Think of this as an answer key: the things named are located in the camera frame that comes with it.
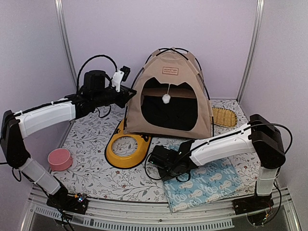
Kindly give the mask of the blue snowman pattern mat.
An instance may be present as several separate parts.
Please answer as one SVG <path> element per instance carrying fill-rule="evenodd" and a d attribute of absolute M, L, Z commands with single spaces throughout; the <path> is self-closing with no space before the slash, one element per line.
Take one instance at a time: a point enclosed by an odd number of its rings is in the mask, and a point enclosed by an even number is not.
<path fill-rule="evenodd" d="M 229 158 L 209 162 L 163 182 L 172 213 L 237 195 L 245 190 Z"/>

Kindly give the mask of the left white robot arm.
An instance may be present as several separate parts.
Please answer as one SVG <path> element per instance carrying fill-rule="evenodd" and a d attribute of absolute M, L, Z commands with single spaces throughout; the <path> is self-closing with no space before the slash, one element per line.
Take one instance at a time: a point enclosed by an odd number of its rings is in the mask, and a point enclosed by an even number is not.
<path fill-rule="evenodd" d="M 65 191 L 66 188 L 31 157 L 25 139 L 63 122 L 83 118 L 102 106 L 116 104 L 123 108 L 136 94 L 135 90 L 121 84 L 129 74 L 130 68 L 126 66 L 115 71 L 112 77 L 105 71 L 89 71 L 84 75 L 83 86 L 75 94 L 16 113 L 6 111 L 0 136 L 6 163 L 20 170 L 49 195 Z"/>

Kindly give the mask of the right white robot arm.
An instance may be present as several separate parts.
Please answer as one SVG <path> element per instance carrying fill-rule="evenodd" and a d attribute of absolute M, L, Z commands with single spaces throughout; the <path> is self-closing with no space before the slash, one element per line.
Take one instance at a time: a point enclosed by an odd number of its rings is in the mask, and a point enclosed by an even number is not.
<path fill-rule="evenodd" d="M 182 142 L 178 150 L 156 145 L 148 162 L 159 168 L 160 178 L 169 180 L 212 161 L 238 154 L 256 153 L 260 160 L 255 194 L 269 196 L 278 169 L 286 161 L 288 148 L 284 147 L 280 128 L 259 114 L 237 129 L 215 137 Z"/>

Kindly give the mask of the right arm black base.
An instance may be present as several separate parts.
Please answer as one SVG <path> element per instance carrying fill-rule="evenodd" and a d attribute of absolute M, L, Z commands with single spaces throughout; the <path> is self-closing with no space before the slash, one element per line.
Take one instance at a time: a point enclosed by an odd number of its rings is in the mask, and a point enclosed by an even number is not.
<path fill-rule="evenodd" d="M 269 196 L 249 196 L 234 199 L 232 206 L 236 215 L 246 214 L 248 222 L 253 226 L 263 226 L 267 221 L 274 202 Z"/>

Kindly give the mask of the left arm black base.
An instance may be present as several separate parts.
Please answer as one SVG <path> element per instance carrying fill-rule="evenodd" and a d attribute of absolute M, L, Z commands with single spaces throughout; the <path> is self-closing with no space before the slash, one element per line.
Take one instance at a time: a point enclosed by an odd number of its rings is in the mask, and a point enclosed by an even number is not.
<path fill-rule="evenodd" d="M 49 194 L 47 205 L 60 210 L 86 214 L 89 201 L 86 194 L 69 194 L 67 188 L 61 187 L 54 195 Z"/>

